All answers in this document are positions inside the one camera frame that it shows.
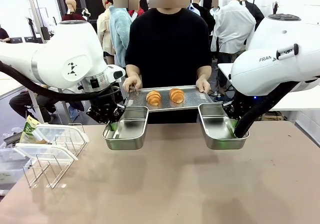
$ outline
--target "clear plastic lid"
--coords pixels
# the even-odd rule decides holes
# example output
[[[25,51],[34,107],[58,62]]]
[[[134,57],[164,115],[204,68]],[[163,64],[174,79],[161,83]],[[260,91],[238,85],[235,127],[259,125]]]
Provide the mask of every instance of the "clear plastic lid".
[[[68,149],[59,145],[17,143],[15,150],[30,159],[42,161],[73,161],[78,158]]]
[[[40,141],[83,145],[89,142],[88,136],[74,126],[38,124],[32,134]]]

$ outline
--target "hand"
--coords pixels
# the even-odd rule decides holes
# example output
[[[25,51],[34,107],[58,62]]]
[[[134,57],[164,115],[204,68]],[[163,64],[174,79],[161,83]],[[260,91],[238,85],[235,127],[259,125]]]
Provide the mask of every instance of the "hand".
[[[134,85],[135,90],[139,90],[142,87],[141,79],[138,75],[133,75],[125,79],[122,87],[126,90],[127,93],[130,92],[130,87]]]
[[[196,87],[199,88],[199,92],[203,93],[208,93],[211,90],[210,83],[205,79],[204,77],[200,77],[196,83]]]

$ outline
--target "black hose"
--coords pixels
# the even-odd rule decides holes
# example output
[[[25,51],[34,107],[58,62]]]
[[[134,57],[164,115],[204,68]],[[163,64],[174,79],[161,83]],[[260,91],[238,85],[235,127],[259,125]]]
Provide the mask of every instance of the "black hose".
[[[262,102],[251,108],[236,124],[234,135],[237,138],[245,136],[255,120],[272,109],[287,93],[289,93],[299,82],[288,81],[281,83],[270,92]]]
[[[1,61],[0,61],[0,72],[3,72],[8,76],[12,77],[13,79],[21,83],[24,87],[28,88],[34,93],[37,93],[38,95],[48,97],[53,100],[59,100],[59,101],[65,101],[65,102],[89,101],[89,100],[99,98],[101,96],[108,97],[120,92],[120,88],[118,88],[114,92],[105,94],[105,92],[108,90],[107,88],[99,92],[91,92],[91,93],[83,93],[83,94],[59,93],[35,84],[33,81],[25,77],[19,71],[17,71],[16,69],[14,69],[13,67],[7,64],[2,63]]]

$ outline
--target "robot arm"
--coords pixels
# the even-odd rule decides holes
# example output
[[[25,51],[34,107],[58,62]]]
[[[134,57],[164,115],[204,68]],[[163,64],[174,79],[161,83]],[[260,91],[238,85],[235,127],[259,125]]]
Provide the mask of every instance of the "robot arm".
[[[88,22],[81,20],[61,22],[54,37],[46,44],[0,43],[0,61],[35,83],[61,89],[81,83],[86,94],[75,94],[77,100],[82,97],[83,100],[94,97],[92,100],[94,104],[91,103],[88,115],[100,123],[117,121],[119,115],[115,116],[117,102],[112,95],[114,92],[112,84],[125,76],[126,72],[116,65],[106,64],[97,35]],[[9,68],[8,66],[5,68],[2,63],[1,65],[2,70]],[[68,97],[68,100],[64,100],[63,95]],[[59,95],[61,101],[69,99],[70,94]]]
[[[235,60],[231,70],[236,93],[224,108],[230,118],[239,120],[236,137],[243,137],[255,119],[287,93],[320,83],[320,44],[311,41],[311,36],[320,38],[319,26],[302,23],[296,16],[269,16],[261,22],[249,50]]]

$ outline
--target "beige tabletop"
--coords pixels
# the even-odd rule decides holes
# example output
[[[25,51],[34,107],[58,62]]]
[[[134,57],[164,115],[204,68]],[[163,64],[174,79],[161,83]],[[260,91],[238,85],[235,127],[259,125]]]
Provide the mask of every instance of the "beige tabletop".
[[[290,122],[256,122],[241,150],[207,148],[198,124],[149,125],[111,151],[103,126],[55,189],[23,177],[1,224],[319,224],[320,149]]]

